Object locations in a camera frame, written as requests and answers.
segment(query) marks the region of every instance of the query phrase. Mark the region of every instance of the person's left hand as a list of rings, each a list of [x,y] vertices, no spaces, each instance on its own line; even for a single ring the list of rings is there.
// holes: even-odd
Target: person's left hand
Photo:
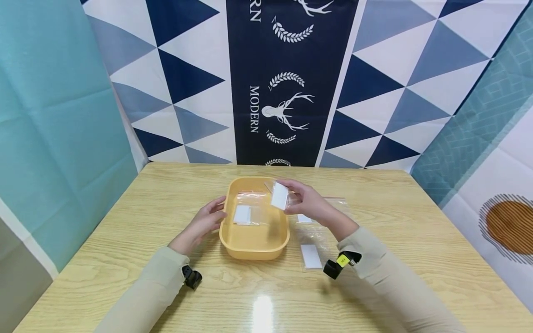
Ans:
[[[226,196],[215,199],[200,208],[191,223],[168,244],[168,247],[179,254],[189,256],[205,235],[220,228],[220,222],[226,217],[226,213],[222,211],[224,200]]]

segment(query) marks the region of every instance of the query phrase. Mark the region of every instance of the teal patterned wall panel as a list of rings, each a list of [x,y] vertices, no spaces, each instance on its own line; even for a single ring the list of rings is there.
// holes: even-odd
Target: teal patterned wall panel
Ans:
[[[441,207],[459,189],[510,122],[531,107],[533,7],[525,10],[472,94],[415,163],[414,179]]]

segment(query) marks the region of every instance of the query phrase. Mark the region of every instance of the black wrist strap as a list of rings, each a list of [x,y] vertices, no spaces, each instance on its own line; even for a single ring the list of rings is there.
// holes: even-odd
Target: black wrist strap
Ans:
[[[201,274],[198,271],[193,271],[189,265],[182,267],[181,272],[185,277],[185,285],[195,290],[201,282]]]
[[[336,261],[328,260],[326,262],[324,273],[333,280],[336,280],[346,265],[355,266],[361,261],[361,258],[362,256],[358,252],[342,251],[339,253]]]

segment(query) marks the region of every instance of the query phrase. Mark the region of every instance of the orange circle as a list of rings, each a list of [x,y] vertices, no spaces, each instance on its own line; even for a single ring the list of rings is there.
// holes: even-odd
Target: orange circle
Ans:
[[[487,214],[487,228],[506,249],[533,255],[533,208],[528,205],[517,201],[495,204]]]

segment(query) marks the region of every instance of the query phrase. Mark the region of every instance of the teal fabric backdrop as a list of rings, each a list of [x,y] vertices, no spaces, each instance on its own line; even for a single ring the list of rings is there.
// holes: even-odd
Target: teal fabric backdrop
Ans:
[[[58,271],[137,175],[77,1],[0,1],[0,198]]]

